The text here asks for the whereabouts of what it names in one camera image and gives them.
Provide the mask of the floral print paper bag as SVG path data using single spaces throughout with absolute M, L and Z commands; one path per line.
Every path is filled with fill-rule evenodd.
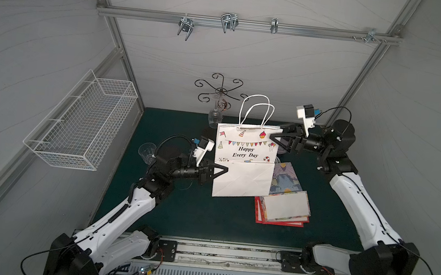
M 269 195 L 255 198 L 256 221 L 261 224 L 303 227 L 310 220 L 308 194 L 290 162 L 276 163 Z

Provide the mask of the white printed paper bag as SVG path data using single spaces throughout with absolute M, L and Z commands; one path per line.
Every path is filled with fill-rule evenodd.
M 268 125 L 275 112 L 270 99 L 244 106 L 257 94 L 246 97 L 239 110 L 237 123 L 218 124 L 215 142 L 215 163 L 229 171 L 213 180 L 213 197 L 268 196 L 272 183 L 278 147 L 270 135 L 282 133 L 279 126 Z

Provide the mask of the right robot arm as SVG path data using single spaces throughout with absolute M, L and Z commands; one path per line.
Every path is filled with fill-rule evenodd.
M 282 125 L 281 129 L 270 136 L 273 143 L 288 153 L 317 153 L 318 170 L 344 204 L 363 247 L 361 252 L 352 252 L 331 244 L 309 243 L 300 257 L 304 272 L 325 267 L 343 275 L 412 275 L 418 249 L 404 242 L 386 221 L 347 154 L 356 141 L 353 125 L 340 119 L 320 134 L 310 133 L 302 124 Z

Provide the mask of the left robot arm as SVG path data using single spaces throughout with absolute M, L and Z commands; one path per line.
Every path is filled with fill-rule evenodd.
M 205 157 L 214 148 L 214 141 L 206 137 L 186 140 L 190 144 L 188 154 L 177 147 L 159 145 L 155 161 L 133 184 L 124 201 L 74 236 L 57 237 L 48 252 L 43 275 L 113 275 L 134 257 L 154 258 L 159 235 L 153 229 L 145 226 L 125 239 L 120 236 L 165 200 L 176 180 L 191 179 L 202 185 L 228 172 L 227 167 Z

